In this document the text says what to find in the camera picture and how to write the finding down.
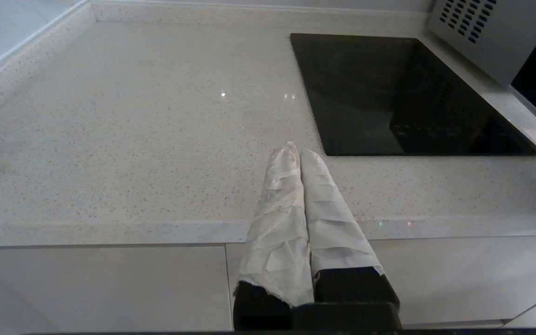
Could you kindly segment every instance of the quartz countertop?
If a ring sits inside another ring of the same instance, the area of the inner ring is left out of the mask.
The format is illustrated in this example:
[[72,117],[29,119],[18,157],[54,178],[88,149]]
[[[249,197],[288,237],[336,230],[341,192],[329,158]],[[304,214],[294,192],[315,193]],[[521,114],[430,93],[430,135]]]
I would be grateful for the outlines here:
[[536,157],[326,157],[291,32],[419,38],[536,143],[423,26],[98,22],[0,109],[0,246],[244,241],[287,140],[323,155],[369,239],[536,235]]

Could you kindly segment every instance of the backsplash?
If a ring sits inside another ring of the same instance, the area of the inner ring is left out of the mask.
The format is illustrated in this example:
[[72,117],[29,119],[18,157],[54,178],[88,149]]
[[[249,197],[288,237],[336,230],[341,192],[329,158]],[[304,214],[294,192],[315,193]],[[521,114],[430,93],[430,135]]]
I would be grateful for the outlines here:
[[[127,0],[145,2],[147,0]],[[243,6],[315,7],[338,9],[369,9],[383,11],[410,11],[428,13],[435,0],[161,0],[161,2],[188,4],[228,4]]]
[[0,57],[56,19],[79,0],[0,0]]

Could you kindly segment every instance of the ventilation slot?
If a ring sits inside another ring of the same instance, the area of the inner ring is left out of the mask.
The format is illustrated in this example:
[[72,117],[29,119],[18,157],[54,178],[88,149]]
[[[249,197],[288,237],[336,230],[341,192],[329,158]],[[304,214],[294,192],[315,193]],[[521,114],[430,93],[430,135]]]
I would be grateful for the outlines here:
[[443,0],[440,21],[476,44],[499,0]]

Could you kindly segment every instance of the microwave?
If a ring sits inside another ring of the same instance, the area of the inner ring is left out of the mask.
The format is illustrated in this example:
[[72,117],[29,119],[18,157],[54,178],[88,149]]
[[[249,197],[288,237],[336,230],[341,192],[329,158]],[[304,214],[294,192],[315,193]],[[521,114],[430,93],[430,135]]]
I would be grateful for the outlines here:
[[428,26],[536,114],[536,0],[437,0]]

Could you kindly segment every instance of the kitchen countertop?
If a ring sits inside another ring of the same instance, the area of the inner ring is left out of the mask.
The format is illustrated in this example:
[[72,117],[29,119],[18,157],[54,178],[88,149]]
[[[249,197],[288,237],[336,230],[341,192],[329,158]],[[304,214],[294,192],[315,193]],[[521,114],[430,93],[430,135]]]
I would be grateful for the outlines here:
[[[244,241],[271,151],[323,155],[291,32],[419,38],[536,143],[423,27],[98,22],[0,109],[0,246]],[[536,157],[324,159],[369,239],[536,235]]]

